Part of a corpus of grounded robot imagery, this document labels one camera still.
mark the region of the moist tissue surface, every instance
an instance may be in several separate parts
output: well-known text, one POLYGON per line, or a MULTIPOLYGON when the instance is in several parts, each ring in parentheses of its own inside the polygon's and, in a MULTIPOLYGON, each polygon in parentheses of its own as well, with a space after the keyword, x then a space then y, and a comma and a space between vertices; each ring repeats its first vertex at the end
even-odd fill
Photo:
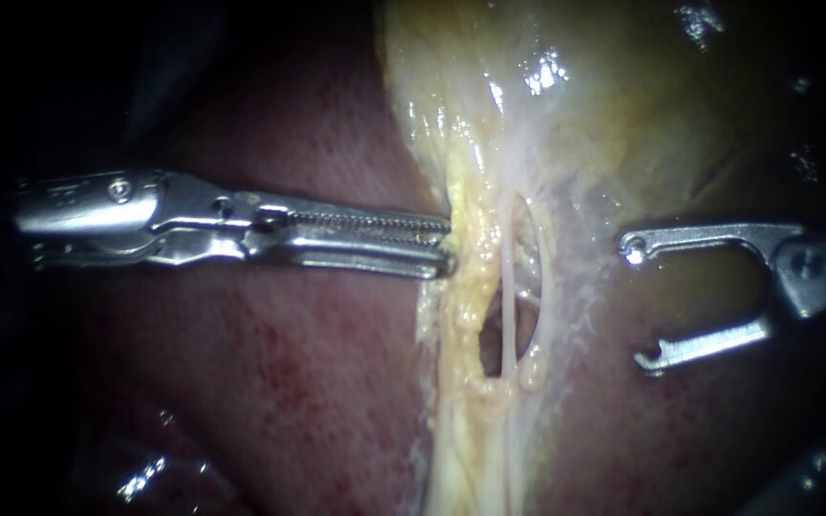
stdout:
POLYGON ((570 439, 551 432, 568 417, 572 358, 602 337, 617 229, 688 208, 770 129, 705 58, 724 31, 711 5, 652 4, 383 8, 395 114, 450 205, 460 257, 421 290, 418 339, 439 350, 428 514, 522 514, 539 499, 551 446, 570 439), (501 375, 486 377, 478 335, 500 281, 501 375), (539 312, 520 360, 517 298, 539 312))

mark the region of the clip applier jaw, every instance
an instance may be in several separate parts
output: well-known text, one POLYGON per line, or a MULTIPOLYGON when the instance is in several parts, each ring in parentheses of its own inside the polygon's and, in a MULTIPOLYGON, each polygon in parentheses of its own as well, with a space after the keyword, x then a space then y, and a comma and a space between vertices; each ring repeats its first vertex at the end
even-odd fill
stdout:
POLYGON ((15 225, 40 267, 177 267, 215 259, 435 279, 454 271, 437 217, 356 208, 265 191, 231 191, 163 170, 26 186, 15 225))
POLYGON ((729 244, 754 252, 770 269, 775 286, 772 301, 781 305, 783 320, 771 310, 775 307, 768 306, 740 326, 679 341, 660 339, 658 356, 634 355, 646 373, 660 376, 667 369, 765 341, 787 324, 826 312, 826 235, 807 235, 800 225, 740 223, 634 230, 620 237, 618 251, 637 265, 661 252, 729 244))

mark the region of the dark background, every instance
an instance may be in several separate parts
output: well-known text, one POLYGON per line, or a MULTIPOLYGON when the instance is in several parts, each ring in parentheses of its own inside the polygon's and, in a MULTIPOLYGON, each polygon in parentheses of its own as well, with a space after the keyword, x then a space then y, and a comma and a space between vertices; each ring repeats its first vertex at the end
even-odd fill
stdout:
MULTIPOLYGON (((201 77, 236 75, 251 49, 287 45, 294 24, 326 28, 328 10, 370 15, 366 2, 264 4, 0 4, 0 189, 17 177, 158 166, 161 127, 207 88, 201 77), (203 23, 188 25, 194 19, 187 12, 197 12, 203 23), (194 41, 202 43, 194 47, 194 41), (177 70, 184 72, 175 78, 163 59, 182 59, 177 70), (143 75, 158 86, 137 89, 143 75)), ((816 54, 807 62, 817 68, 793 72, 826 76, 826 8, 800 11, 779 3, 754 23, 779 17, 812 18, 810 32, 792 37, 801 52, 816 54)), ((54 514, 76 406, 66 350, 83 343, 72 339, 71 327, 33 323, 48 319, 34 312, 48 305, 31 302, 40 301, 32 298, 34 281, 19 272, 0 277, 0 508, 54 514)))

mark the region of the surgical clip applier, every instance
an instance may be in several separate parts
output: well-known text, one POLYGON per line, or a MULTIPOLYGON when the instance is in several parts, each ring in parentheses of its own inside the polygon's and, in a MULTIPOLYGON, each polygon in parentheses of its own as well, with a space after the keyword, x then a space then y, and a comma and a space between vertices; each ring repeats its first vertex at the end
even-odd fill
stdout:
POLYGON ((807 234, 800 225, 739 223, 640 229, 624 233, 618 252, 632 265, 658 254, 735 244, 757 254, 770 269, 772 303, 750 322, 678 341, 659 340, 654 358, 637 353, 636 363, 649 375, 765 341, 783 327, 826 312, 826 234, 807 234))

